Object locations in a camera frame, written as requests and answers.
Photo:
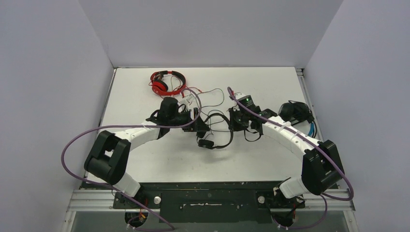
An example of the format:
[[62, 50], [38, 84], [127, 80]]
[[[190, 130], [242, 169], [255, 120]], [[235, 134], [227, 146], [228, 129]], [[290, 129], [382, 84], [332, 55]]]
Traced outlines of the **small black headphones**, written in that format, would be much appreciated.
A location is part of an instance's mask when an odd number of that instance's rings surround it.
[[[211, 105], [202, 105], [200, 106], [199, 96], [207, 93], [214, 93], [219, 91], [222, 96], [220, 103], [211, 104]], [[225, 95], [221, 88], [214, 88], [205, 92], [199, 92], [197, 95], [194, 95], [195, 101], [190, 106], [190, 110], [194, 108], [199, 108], [200, 117], [209, 126], [210, 131], [205, 133], [194, 133], [196, 138], [196, 143], [199, 147], [214, 150], [214, 149], [224, 149], [229, 146], [234, 138], [234, 132], [229, 128], [230, 119], [226, 116], [224, 112], [217, 109], [217, 106], [221, 106], [225, 102]], [[214, 142], [218, 133], [226, 133], [229, 135], [229, 139], [225, 144], [221, 142]]]

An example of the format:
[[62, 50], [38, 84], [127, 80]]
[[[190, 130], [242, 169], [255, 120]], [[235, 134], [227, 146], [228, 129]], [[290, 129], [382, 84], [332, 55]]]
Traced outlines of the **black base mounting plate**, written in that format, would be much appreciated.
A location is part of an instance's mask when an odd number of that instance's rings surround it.
[[271, 219], [290, 226], [302, 195], [286, 199], [274, 192], [278, 181], [142, 183], [137, 200], [174, 223], [230, 223]]

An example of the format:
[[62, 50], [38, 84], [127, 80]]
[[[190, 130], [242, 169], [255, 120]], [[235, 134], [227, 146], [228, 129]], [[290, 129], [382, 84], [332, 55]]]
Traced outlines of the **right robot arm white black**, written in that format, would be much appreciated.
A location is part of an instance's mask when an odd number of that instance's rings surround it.
[[274, 202], [281, 207], [293, 197], [311, 193], [321, 195], [345, 176], [336, 145], [312, 138], [285, 122], [274, 111], [251, 113], [240, 107], [228, 110], [234, 131], [255, 130], [291, 151], [302, 163], [301, 174], [288, 177], [274, 189]]

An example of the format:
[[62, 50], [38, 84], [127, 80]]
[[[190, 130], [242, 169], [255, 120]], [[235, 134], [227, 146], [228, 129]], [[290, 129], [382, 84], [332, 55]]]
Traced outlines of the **large black blue headphones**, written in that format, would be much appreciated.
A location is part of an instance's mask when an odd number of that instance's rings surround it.
[[317, 124], [313, 112], [306, 103], [288, 100], [281, 105], [278, 115], [284, 121], [289, 121], [292, 126], [307, 121], [310, 124], [310, 129], [307, 135], [316, 138], [318, 133]]

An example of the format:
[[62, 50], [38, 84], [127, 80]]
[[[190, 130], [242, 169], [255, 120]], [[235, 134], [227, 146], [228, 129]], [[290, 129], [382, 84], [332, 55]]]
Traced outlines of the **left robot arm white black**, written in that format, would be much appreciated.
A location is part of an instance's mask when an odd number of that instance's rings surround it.
[[141, 127], [119, 132], [100, 132], [94, 142], [84, 168], [115, 189], [126, 194], [126, 202], [133, 208], [144, 203], [143, 187], [126, 173], [129, 154], [135, 148], [165, 136], [171, 128], [204, 134], [209, 127], [201, 119], [199, 108], [180, 110], [177, 99], [166, 97], [160, 108], [147, 118]]

